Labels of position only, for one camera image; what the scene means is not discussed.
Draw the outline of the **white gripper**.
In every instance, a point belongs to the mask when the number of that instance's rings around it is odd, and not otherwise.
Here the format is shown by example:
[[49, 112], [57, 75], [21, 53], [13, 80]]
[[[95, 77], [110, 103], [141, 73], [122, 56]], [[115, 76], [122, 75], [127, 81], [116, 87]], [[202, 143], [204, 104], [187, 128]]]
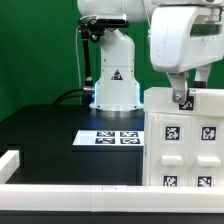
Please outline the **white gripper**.
[[[188, 97], [187, 70], [198, 67], [193, 87], [206, 88], [210, 63], [224, 57], [224, 20], [221, 13], [220, 7], [200, 6], [165, 6], [153, 12], [151, 63], [156, 71], [171, 72], [167, 76], [175, 103], [185, 103]], [[218, 33], [191, 35], [194, 25], [217, 25]]]

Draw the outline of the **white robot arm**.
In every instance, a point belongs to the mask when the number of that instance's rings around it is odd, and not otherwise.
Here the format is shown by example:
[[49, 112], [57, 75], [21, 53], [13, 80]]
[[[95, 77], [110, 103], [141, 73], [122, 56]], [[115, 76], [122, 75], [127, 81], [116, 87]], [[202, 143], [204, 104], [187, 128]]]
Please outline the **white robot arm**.
[[141, 111], [140, 85], [134, 76], [135, 44], [121, 32], [146, 21], [152, 66], [168, 76], [172, 101], [187, 101], [189, 71], [193, 86], [205, 88], [211, 64], [224, 57], [224, 0], [77, 0], [82, 17], [85, 65], [88, 43], [101, 47], [101, 76], [90, 108], [106, 115]]

